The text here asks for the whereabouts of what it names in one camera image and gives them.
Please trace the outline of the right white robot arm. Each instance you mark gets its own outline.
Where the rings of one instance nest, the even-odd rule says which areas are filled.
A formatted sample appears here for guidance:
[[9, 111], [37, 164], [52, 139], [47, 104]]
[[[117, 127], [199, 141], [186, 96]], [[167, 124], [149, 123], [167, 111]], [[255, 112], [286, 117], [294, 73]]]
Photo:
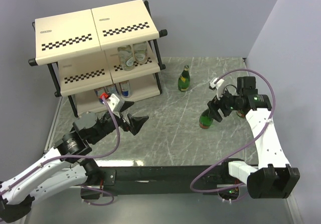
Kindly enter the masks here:
[[240, 180], [254, 199], [288, 198], [300, 178], [300, 172], [298, 168], [291, 167], [282, 150], [270, 116], [271, 102], [267, 95], [258, 93], [255, 77], [239, 77], [235, 95], [227, 90], [223, 79], [212, 79], [209, 88], [216, 91], [215, 97], [208, 102], [209, 117], [221, 122], [234, 110], [243, 112], [258, 154], [257, 168], [244, 161], [230, 161], [220, 171], [222, 181], [232, 183], [235, 179]]

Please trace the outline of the silver energy drink can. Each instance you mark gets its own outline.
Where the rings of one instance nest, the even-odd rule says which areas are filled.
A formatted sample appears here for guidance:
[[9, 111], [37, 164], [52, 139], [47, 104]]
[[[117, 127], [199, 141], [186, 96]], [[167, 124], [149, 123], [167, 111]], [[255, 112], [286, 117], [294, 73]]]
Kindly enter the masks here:
[[118, 89], [115, 84], [107, 85], [105, 89], [106, 89], [106, 92], [110, 94], [113, 94], [113, 93], [118, 94]]
[[96, 88], [96, 89], [94, 89], [94, 92], [95, 92], [99, 102], [101, 104], [103, 104], [103, 100], [101, 99], [101, 95], [105, 93], [105, 88], [104, 87]]

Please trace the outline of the green glass bottle back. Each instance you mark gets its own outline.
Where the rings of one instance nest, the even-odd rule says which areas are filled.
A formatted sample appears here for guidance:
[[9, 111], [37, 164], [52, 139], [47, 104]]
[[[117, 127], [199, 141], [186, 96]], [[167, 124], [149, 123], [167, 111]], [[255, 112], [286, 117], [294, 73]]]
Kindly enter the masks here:
[[190, 73], [189, 73], [189, 65], [185, 65], [182, 73], [178, 78], [178, 89], [179, 91], [187, 91], [190, 86]]

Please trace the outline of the green glass bottle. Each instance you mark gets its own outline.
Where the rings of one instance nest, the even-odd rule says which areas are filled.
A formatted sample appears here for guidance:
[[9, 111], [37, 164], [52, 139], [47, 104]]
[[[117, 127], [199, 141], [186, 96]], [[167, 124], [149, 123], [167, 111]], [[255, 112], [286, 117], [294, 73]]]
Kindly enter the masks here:
[[242, 111], [242, 110], [238, 110], [237, 111], [237, 116], [244, 119], [245, 116], [246, 116], [246, 113], [244, 111]]
[[201, 113], [199, 117], [199, 126], [202, 129], [208, 129], [213, 123], [213, 119], [209, 116], [209, 114], [210, 114], [210, 110], [206, 109]]
[[190, 86], [190, 73], [189, 73], [189, 65], [185, 65], [182, 73], [178, 78], [178, 89], [179, 91], [187, 91]]

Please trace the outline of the blue energy drink can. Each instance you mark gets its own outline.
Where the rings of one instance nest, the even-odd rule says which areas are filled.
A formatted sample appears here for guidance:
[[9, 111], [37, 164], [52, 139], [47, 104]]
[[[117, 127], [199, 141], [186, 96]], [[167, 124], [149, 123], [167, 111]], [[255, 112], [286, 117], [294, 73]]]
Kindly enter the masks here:
[[123, 81], [119, 83], [121, 94], [125, 98], [131, 97], [131, 87], [130, 87], [130, 82], [129, 80]]

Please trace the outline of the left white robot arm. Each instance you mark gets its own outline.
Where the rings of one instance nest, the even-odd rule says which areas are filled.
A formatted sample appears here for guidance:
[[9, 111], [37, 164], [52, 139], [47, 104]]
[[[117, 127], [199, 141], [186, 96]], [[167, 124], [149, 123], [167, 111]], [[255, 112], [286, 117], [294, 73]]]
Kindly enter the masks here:
[[107, 102], [107, 112], [83, 113], [74, 121], [70, 132], [32, 166], [17, 176], [1, 182], [1, 221], [12, 223], [25, 217], [40, 201], [74, 185], [93, 185], [104, 179], [91, 146], [113, 131], [139, 133], [148, 116], [122, 115], [131, 101]]

